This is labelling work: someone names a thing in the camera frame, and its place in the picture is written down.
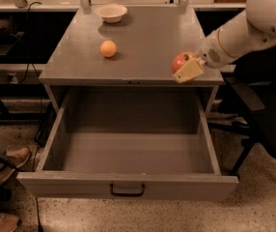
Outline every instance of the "speckled floor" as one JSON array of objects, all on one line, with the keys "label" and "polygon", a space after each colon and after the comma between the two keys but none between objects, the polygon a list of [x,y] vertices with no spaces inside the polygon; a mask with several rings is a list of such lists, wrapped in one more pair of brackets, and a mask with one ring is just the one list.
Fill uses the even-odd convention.
[{"label": "speckled floor", "polygon": [[[33,153],[37,125],[0,126],[9,149],[28,145]],[[212,133],[223,170],[232,167],[241,151],[240,137]],[[33,158],[25,170],[32,171]],[[44,232],[63,231],[274,231],[276,232],[276,161],[257,145],[239,170],[240,183],[224,202],[142,201],[40,198],[39,214]],[[17,231],[39,231],[37,203],[18,180],[5,185],[12,199],[0,202],[0,210],[21,216]]]}]

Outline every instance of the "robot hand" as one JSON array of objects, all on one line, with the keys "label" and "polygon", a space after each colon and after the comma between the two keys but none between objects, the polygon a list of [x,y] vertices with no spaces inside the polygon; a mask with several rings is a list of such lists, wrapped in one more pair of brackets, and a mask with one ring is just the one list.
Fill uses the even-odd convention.
[{"label": "robot hand", "polygon": [[195,53],[197,61],[174,70],[174,77],[177,82],[192,80],[197,77],[197,63],[218,69],[249,52],[275,45],[276,0],[247,0],[245,11],[207,36]]}]

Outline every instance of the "sneaker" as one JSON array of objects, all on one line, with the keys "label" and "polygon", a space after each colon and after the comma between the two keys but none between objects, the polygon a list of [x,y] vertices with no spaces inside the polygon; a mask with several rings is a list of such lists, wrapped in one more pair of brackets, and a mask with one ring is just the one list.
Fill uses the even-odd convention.
[{"label": "sneaker", "polygon": [[19,217],[0,213],[0,232],[13,232],[21,223]]},{"label": "sneaker", "polygon": [[[30,158],[31,152],[28,148],[21,148],[17,151],[12,152],[12,154],[8,154],[8,162],[10,164],[15,165],[16,167],[23,166],[26,161]],[[14,169],[4,165],[0,169],[0,185],[4,184],[10,177],[13,175]]]}]

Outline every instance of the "desk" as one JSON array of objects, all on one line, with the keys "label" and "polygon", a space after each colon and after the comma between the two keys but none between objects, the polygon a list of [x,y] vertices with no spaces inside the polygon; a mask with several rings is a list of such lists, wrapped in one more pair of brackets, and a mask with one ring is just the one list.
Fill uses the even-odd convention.
[{"label": "desk", "polygon": [[225,199],[238,180],[221,175],[206,119],[222,77],[179,85],[171,71],[204,38],[194,10],[130,6],[105,24],[95,8],[77,11],[41,73],[58,116],[37,171],[18,180],[36,196]]}]

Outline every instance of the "drawer handle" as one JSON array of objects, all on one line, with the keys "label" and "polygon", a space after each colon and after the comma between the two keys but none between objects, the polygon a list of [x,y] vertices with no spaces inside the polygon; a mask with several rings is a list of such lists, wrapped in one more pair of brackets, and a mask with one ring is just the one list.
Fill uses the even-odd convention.
[{"label": "drawer handle", "polygon": [[141,185],[141,191],[138,193],[120,193],[113,191],[113,184],[110,184],[110,194],[117,197],[141,197],[145,193],[145,185]]}]

